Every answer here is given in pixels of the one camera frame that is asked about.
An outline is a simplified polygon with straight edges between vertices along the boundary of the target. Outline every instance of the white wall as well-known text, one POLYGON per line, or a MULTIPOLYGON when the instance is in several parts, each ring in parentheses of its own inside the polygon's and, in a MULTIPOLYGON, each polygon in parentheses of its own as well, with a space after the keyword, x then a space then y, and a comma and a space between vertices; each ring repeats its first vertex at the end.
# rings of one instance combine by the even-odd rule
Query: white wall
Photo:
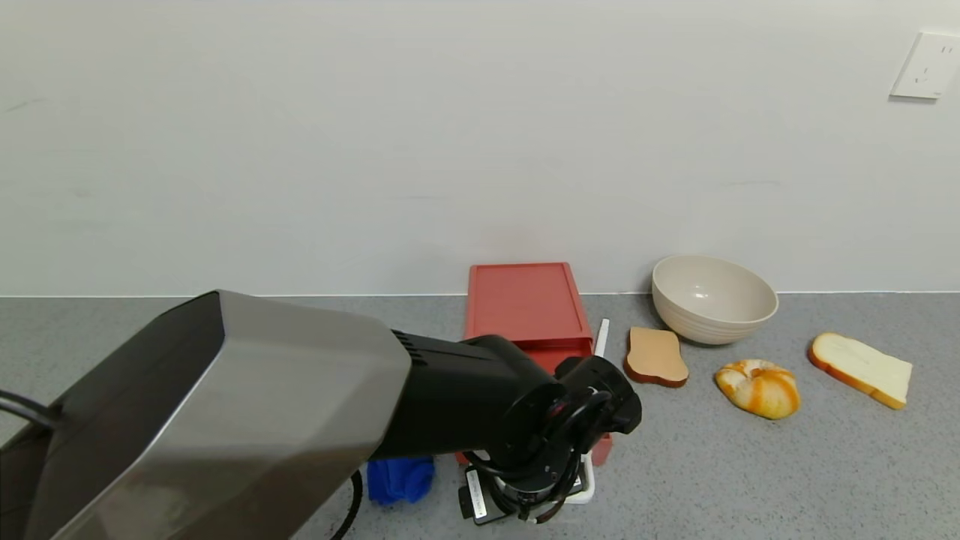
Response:
POLYGON ((957 0, 0 6, 0 295, 463 292, 675 252, 960 289, 957 0))

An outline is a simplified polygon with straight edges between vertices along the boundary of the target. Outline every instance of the white bread slice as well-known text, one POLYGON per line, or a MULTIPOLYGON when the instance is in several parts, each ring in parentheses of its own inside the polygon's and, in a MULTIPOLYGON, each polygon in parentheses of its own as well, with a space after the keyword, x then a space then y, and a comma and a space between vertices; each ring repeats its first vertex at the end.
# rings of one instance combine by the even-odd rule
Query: white bread slice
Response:
POLYGON ((891 408, 906 405, 913 364, 831 331, 810 344, 807 357, 832 377, 891 408))

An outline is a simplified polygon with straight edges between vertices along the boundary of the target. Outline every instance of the blue cloth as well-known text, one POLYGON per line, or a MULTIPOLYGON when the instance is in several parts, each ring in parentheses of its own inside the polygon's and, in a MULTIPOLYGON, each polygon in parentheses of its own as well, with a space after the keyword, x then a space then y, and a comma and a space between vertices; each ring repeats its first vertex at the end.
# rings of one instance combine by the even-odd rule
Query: blue cloth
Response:
POLYGON ((367 463, 370 500, 390 504, 406 499, 415 503, 430 491, 433 456, 382 459, 367 463))

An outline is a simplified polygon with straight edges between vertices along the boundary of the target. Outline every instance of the red plastic box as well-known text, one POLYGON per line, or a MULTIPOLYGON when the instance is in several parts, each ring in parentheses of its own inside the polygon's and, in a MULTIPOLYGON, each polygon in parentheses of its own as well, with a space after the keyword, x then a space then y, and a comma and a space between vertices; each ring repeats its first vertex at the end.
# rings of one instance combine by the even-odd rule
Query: red plastic box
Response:
MULTIPOLYGON (((593 331, 570 265, 543 262, 470 268, 464 339, 492 333, 516 343, 551 375, 571 356, 592 355, 593 331)), ((594 465, 606 461, 611 445, 609 435, 597 443, 594 465)), ((466 462, 460 454, 457 459, 466 462)))

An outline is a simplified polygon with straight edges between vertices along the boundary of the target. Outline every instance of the beige bowl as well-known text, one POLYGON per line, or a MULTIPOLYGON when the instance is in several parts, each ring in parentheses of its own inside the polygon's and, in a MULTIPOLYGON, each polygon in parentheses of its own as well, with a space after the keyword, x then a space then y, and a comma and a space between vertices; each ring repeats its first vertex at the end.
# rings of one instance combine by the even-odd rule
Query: beige bowl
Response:
POLYGON ((673 331, 700 343, 742 339, 777 312, 777 293, 739 264, 700 255, 668 257, 654 267, 654 306, 673 331))

